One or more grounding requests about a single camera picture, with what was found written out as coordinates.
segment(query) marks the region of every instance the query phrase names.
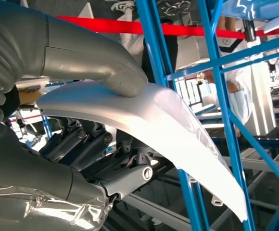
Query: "red barrier rope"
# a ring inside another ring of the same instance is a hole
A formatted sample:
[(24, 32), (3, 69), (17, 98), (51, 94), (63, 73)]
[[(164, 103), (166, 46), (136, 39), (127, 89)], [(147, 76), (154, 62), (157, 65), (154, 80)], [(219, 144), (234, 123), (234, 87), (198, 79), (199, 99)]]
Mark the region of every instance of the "red barrier rope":
[[(67, 22), (81, 26), (88, 30), (99, 33), (130, 33), (143, 34), (141, 23), (139, 22), (124, 22), (111, 19), (97, 19), (97, 18), (78, 18), (68, 16), (57, 16), (57, 18)], [(164, 35), (177, 36), (204, 36), (202, 27), (195, 26), (176, 26), (176, 25), (162, 25)], [(227, 30), (216, 30), (216, 35), (222, 38), (245, 39), (244, 33)], [(267, 35), (279, 35), (279, 29), (264, 34), (262, 30), (256, 31), (259, 37)]]

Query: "person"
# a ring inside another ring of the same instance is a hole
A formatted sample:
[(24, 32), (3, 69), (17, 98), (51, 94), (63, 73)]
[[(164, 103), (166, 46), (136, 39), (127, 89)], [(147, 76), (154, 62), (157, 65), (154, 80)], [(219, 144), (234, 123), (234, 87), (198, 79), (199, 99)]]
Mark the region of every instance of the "person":
[[(235, 31), (235, 18), (221, 16), (218, 22), (218, 29)], [(247, 42), (243, 39), (235, 38), (218, 38), (218, 44), (222, 56), (228, 55), (247, 48)], [(230, 64), (224, 65), (224, 68), (238, 65), (247, 61), (242, 59)], [(224, 74), (229, 92), (233, 113), (234, 113), (242, 124), (246, 124), (250, 117), (253, 109), (251, 67), (245, 66), (239, 69), (228, 71)], [(204, 72), (204, 78), (208, 83), (215, 83), (212, 70)], [(236, 128), (237, 135), (240, 136), (240, 131)]]
[[(121, 11), (122, 16), (118, 18), (118, 21), (133, 21), (133, 11), (134, 9), (134, 1), (120, 1), (112, 5), (112, 11)], [(161, 19), (161, 23), (173, 24), (170, 19)], [(145, 42), (143, 35), (133, 35), (121, 33), (121, 43), (129, 53), (130, 53), (135, 60), (136, 60), (142, 69), (146, 74), (149, 83), (155, 83), (152, 68), (150, 63), (149, 51)], [(178, 41), (177, 36), (164, 36), (165, 43), (167, 47), (171, 66), (173, 71), (176, 69), (178, 56)]]

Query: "factory floor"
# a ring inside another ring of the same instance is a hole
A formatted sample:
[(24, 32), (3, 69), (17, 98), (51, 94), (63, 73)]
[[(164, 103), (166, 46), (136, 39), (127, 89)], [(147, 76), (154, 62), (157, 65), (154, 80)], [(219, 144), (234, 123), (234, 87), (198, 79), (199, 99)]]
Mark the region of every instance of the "factory floor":
[[(257, 175), (253, 176), (252, 171), (246, 171), (247, 184), (250, 184)], [(184, 200), (179, 187), (178, 175), (176, 169), (172, 169), (162, 177), (157, 178), (149, 185), (143, 187), (140, 191), (134, 194), (144, 199), (167, 208), (182, 216), (187, 217)], [(211, 225), (219, 215), (224, 212), (226, 207), (213, 206), (211, 194), (203, 190), (204, 200)], [(279, 205), (279, 179), (273, 173), (268, 173), (250, 195), (251, 199), (261, 202)], [(253, 206), (253, 213), (256, 225), (256, 230), (264, 231), (269, 224), (275, 211), (265, 209), (262, 207)], [(111, 231), (137, 230), (137, 231), (173, 231), (174, 229), (151, 218), (141, 211), (139, 211), (124, 202), (118, 203), (111, 213), (107, 222), (112, 224)], [(234, 214), (231, 215), (219, 231), (243, 231), (243, 225)]]

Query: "blue steel beam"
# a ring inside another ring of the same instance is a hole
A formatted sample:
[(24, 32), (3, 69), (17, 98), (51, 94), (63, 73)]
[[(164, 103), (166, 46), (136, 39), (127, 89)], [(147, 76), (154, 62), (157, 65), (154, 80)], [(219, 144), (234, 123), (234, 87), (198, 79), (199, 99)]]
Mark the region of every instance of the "blue steel beam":
[(210, 64), (213, 66), (213, 73), (217, 89), (218, 99), (222, 110), (222, 117), (226, 134), (226, 141), (232, 164), (233, 173), (237, 183), (243, 189), (246, 197), (248, 219), (243, 222), (243, 227), (246, 231), (254, 231), (256, 230), (255, 223), (253, 217), (252, 208), (250, 203), (249, 191), (245, 181), (245, 175), (240, 156), (239, 144), (236, 137), (236, 132), (234, 125), (228, 117), (229, 113), (231, 112), (229, 110), (230, 102), (228, 98), (228, 92), (224, 76), (219, 71), (220, 67), (225, 63), (231, 63), (234, 60), (250, 56), (250, 49), (247, 49), (247, 51), (240, 51), (239, 54), (234, 53), (220, 58), (216, 36), (215, 33), (212, 33), (210, 27), (210, 22), (211, 16), (210, 14), (209, 6), (205, 0), (199, 0), (198, 7), (205, 33), (206, 43), (208, 48)]
[(253, 148), (255, 148), (263, 160), (265, 160), (272, 171), (279, 178), (279, 167), (275, 164), (268, 153), (265, 152), (260, 144), (259, 144), (250, 132), (246, 129), (239, 119), (234, 113), (229, 111), (230, 119), (234, 123), (247, 140), (248, 140)]
[[(155, 1), (137, 0), (136, 6), (144, 32), (153, 74), (157, 84), (167, 86), (165, 75), (173, 73), (170, 60), (161, 27)], [(188, 175), (179, 170), (181, 187), (193, 230), (209, 230), (209, 223), (199, 184), (190, 186)]]
[(45, 128), (45, 134), (47, 134), (48, 139), (50, 139), (51, 137), (52, 137), (52, 130), (51, 129), (49, 120), (43, 115), (42, 115), (41, 117), (42, 118), (42, 123), (43, 127)]
[(252, 60), (252, 61), (248, 61), (248, 62), (245, 62), (245, 63), (242, 63), (242, 64), (238, 64), (238, 65), (234, 65), (234, 66), (231, 66), (231, 67), (225, 68), (225, 69), (221, 70), (221, 73), (225, 73), (225, 72), (228, 72), (228, 71), (233, 71), (233, 70), (239, 69), (239, 68), (244, 67), (244, 66), (257, 64), (257, 63), (264, 62), (264, 61), (267, 61), (267, 60), (270, 60), (270, 59), (274, 59), (274, 58), (278, 58), (278, 57), (279, 57), (279, 52), (275, 53), (275, 54), (271, 54), (271, 55), (268, 55), (268, 56), (264, 56), (262, 58), (258, 58), (258, 59), (256, 59), (256, 60)]
[(212, 34), (216, 33), (216, 26), (218, 25), (219, 18), (221, 15), (223, 2), (223, 0), (217, 0), (216, 2), (216, 7), (213, 9), (211, 17), (211, 22), (210, 23)]
[[(194, 184), (194, 183), (183, 183), (183, 182), (188, 182), (188, 174), (181, 169), (178, 170), (178, 175), (180, 180), (181, 189), (182, 190), (183, 196), (185, 198), (185, 206), (187, 208), (188, 215), (190, 219), (191, 225), (192, 230), (195, 231), (208, 231), (209, 223), (207, 216), (205, 219), (201, 219), (201, 212), (195, 209), (190, 208), (198, 208), (198, 202), (196, 200), (195, 186), (199, 187), (199, 184)], [(201, 205), (204, 205), (204, 200), (201, 198), (200, 199)]]
[[(166, 75), (165, 67), (161, 58), (162, 53), (160, 49), (159, 41), (158, 41), (160, 37), (161, 21), (159, 18), (155, 18), (152, 14), (150, 3), (151, 2), (147, 0), (136, 0), (137, 12), (139, 13), (142, 23), (143, 31), (144, 32), (145, 41), (146, 43), (150, 62), (152, 63), (155, 83), (167, 86), (167, 82), (164, 77)], [(166, 48), (164, 36), (161, 41), (164, 42), (162, 45)]]
[(240, 59), (243, 59), (247, 56), (252, 56), (254, 54), (259, 54), (259, 53), (265, 52), (265, 51), (274, 50), (277, 48), (279, 48), (279, 38), (276, 38), (276, 39), (273, 39), (268, 42), (265, 42), (265, 43), (262, 43), (259, 45), (253, 46), (252, 48), (247, 48), (247, 49), (244, 49), (242, 51), (235, 52), (233, 54), (228, 54), (228, 55), (219, 57), (219, 59), (214, 60), (213, 62), (209, 61), (207, 63), (199, 64), (197, 66), (188, 68), (188, 69), (182, 70), (182, 71), (178, 71), (176, 73), (167, 75), (166, 76), (166, 78), (167, 80), (174, 80), (176, 78), (180, 78), (183, 76), (187, 76), (187, 75), (198, 73), (198, 72), (203, 71), (203, 70), (210, 69), (215, 65), (222, 66), (224, 64), (240, 60)]

